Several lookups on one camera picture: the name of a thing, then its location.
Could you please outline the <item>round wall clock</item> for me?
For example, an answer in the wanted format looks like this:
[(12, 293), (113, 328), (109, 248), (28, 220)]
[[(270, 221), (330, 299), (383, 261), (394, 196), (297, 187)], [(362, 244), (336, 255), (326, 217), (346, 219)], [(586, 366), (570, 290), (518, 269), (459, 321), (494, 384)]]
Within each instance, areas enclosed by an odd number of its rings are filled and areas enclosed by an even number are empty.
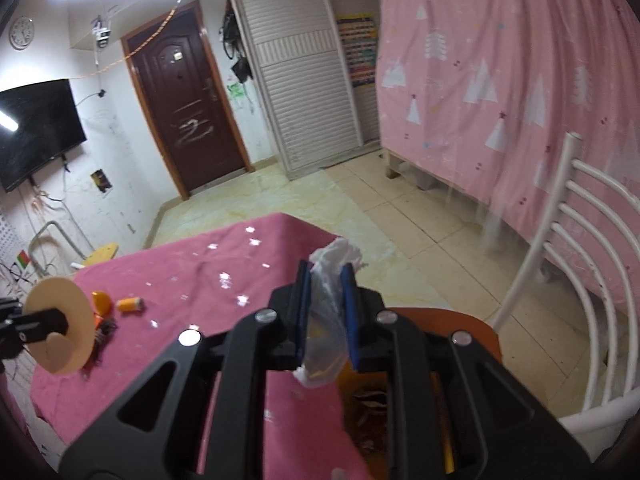
[(10, 26), (9, 43), (14, 50), (26, 50), (35, 38), (35, 21), (28, 16), (16, 18)]

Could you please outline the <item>orange round peel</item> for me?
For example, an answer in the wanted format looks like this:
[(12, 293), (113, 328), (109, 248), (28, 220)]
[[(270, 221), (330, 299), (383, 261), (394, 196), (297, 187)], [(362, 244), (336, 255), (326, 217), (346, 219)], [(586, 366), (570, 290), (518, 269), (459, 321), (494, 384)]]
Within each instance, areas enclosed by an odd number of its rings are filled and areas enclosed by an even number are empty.
[(91, 302), (94, 312), (94, 327), (98, 328), (103, 322), (112, 317), (114, 302), (106, 292), (95, 290), (91, 293)]

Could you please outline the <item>clear plastic bag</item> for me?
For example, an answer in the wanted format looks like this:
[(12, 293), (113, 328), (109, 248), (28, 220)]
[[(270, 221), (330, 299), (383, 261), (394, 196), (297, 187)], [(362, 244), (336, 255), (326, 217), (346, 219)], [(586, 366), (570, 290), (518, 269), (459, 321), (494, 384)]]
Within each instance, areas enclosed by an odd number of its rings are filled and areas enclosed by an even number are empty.
[(309, 389), (334, 382), (347, 358), (341, 273), (351, 264), (358, 272), (366, 264), (361, 250), (345, 237), (337, 237), (309, 257), (310, 310), (306, 349), (294, 377)]

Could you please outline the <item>white louvered wardrobe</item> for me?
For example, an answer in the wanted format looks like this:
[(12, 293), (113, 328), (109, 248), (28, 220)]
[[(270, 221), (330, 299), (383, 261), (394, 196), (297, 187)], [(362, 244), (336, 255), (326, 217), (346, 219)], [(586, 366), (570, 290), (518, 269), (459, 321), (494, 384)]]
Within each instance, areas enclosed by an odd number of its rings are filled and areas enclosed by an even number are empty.
[(330, 0), (232, 1), (290, 179), (378, 145), (378, 128), (349, 77)]

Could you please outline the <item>dark brown door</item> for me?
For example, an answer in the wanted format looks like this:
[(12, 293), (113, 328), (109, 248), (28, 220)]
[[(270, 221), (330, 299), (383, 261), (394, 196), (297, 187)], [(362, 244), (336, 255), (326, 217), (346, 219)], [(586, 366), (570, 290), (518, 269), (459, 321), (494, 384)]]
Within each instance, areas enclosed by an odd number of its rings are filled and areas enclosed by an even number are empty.
[(181, 198), (253, 170), (197, 1), (130, 32), (122, 50), (144, 118)]

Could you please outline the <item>pink star tablecloth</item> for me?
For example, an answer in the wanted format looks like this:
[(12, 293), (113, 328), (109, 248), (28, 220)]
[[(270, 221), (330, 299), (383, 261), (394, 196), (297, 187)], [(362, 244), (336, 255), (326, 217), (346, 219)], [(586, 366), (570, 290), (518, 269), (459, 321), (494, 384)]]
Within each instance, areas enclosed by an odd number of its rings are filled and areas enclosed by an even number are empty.
[[(86, 295), (140, 298), (145, 310), (118, 317), (90, 377), (36, 368), (30, 387), (36, 415), (72, 442), (183, 330), (230, 330), (265, 307), (273, 289), (294, 281), (299, 261), (335, 237), (288, 214), (270, 214), (79, 271), (74, 282)], [(265, 445), (268, 479), (370, 476), (344, 429), (333, 384), (308, 389), (289, 372), (269, 374)]]

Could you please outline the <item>orange thread spool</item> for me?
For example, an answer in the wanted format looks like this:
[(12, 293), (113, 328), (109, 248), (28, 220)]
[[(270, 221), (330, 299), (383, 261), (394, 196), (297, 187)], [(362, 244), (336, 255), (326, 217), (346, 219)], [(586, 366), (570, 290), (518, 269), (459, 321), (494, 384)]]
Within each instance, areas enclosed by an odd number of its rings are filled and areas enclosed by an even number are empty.
[(140, 297), (129, 297), (116, 302), (116, 309), (122, 314), (139, 314), (144, 311), (145, 305)]

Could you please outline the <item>black wall television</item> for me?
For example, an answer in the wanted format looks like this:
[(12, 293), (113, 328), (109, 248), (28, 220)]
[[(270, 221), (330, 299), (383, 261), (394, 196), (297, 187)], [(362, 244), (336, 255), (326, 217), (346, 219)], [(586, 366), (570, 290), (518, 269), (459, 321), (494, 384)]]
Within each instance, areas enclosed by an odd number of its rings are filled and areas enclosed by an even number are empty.
[(0, 171), (6, 192), (86, 140), (67, 79), (4, 90), (0, 106)]

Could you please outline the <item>pink tree pattern curtain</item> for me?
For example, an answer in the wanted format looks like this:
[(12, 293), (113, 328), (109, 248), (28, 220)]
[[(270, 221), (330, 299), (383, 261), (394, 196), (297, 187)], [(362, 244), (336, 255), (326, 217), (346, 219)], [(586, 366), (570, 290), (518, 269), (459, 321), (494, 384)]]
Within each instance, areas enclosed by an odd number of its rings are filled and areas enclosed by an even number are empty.
[(531, 240), (567, 133), (639, 189), (639, 22), (627, 0), (380, 0), (383, 148)]

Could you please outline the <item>white metal chair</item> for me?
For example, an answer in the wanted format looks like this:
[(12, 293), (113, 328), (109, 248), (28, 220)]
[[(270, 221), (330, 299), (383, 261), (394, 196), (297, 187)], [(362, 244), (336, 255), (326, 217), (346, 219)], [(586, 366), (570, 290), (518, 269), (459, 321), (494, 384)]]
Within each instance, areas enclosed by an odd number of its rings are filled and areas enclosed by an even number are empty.
[(529, 248), (494, 319), (501, 328), (537, 274), (567, 284), (586, 323), (584, 390), (560, 416), (591, 457), (639, 409), (639, 133), (571, 132), (506, 164), (491, 205)]

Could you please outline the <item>colourful wall chart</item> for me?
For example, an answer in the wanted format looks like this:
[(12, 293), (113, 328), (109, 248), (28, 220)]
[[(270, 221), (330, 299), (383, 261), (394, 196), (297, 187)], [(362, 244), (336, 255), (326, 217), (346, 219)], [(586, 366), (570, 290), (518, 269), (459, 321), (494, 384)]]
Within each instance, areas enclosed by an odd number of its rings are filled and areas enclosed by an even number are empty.
[(374, 84), (378, 30), (371, 14), (339, 16), (338, 33), (354, 88)]

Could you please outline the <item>black hanging bag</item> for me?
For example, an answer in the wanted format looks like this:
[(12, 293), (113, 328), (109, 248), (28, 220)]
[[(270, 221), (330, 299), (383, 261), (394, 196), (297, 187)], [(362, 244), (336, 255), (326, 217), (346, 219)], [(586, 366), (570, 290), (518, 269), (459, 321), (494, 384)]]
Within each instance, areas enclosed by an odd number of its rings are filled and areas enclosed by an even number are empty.
[(250, 68), (250, 61), (245, 54), (240, 26), (231, 0), (226, 0), (224, 4), (224, 17), (219, 33), (224, 54), (233, 62), (231, 70), (234, 76), (240, 84), (245, 84), (253, 78), (253, 72)]

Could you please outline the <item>yellow plastic bin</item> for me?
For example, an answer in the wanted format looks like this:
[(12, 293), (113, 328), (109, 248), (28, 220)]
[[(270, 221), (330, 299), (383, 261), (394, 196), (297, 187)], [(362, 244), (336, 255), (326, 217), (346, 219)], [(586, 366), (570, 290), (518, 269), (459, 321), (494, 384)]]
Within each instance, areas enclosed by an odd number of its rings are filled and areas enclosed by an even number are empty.
[(347, 362), (338, 374), (344, 428), (375, 479), (390, 478), (388, 388), (384, 373), (358, 374)]

